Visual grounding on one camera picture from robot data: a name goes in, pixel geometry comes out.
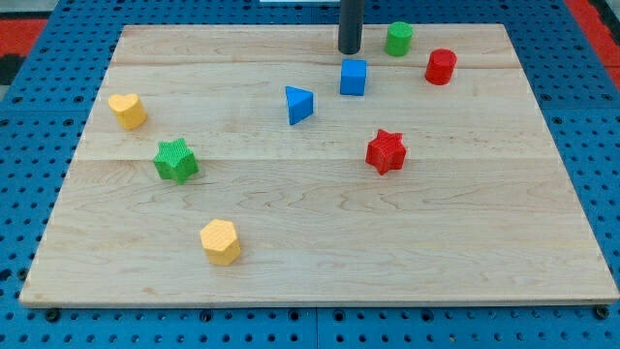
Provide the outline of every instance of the yellow hexagonal block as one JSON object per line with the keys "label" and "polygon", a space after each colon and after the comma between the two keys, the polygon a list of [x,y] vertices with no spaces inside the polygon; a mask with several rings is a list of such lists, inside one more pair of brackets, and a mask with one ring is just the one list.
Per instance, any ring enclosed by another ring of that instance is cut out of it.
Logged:
{"label": "yellow hexagonal block", "polygon": [[146,120],[146,111],[137,94],[111,95],[109,108],[116,115],[116,121],[125,130],[133,130]]}
{"label": "yellow hexagonal block", "polygon": [[234,224],[214,219],[201,230],[202,248],[211,264],[227,266],[241,254]]}

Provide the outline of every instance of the blue block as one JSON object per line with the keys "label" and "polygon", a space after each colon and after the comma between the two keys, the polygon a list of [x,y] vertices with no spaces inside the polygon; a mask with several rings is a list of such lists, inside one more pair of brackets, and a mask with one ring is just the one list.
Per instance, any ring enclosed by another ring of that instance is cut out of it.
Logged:
{"label": "blue block", "polygon": [[366,87],[366,61],[344,59],[340,71],[340,94],[363,96]]}
{"label": "blue block", "polygon": [[287,106],[289,108],[289,124],[312,115],[314,112],[314,93],[301,88],[286,86]]}

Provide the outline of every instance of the red cylinder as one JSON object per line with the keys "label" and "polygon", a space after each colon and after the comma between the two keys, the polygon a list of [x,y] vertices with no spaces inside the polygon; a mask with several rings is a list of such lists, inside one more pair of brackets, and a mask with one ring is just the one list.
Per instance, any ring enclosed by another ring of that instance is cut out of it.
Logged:
{"label": "red cylinder", "polygon": [[450,82],[455,65],[454,52],[446,48],[435,49],[430,53],[425,77],[430,83],[444,85]]}

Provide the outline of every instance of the blue triangular prism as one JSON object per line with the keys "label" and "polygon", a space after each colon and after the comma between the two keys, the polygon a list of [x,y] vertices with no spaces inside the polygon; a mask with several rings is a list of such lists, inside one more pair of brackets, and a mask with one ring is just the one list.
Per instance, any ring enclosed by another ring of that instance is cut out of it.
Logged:
{"label": "blue triangular prism", "polygon": [[285,91],[289,109],[289,124],[295,125],[312,115],[314,112],[314,93],[292,86],[286,86]]}

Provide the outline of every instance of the black rod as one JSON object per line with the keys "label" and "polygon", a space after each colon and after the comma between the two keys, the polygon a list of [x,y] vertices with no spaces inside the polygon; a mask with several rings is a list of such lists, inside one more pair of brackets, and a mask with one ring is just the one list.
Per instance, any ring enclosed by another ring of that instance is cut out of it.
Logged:
{"label": "black rod", "polygon": [[338,50],[355,54],[361,48],[361,28],[364,23],[364,0],[340,0]]}

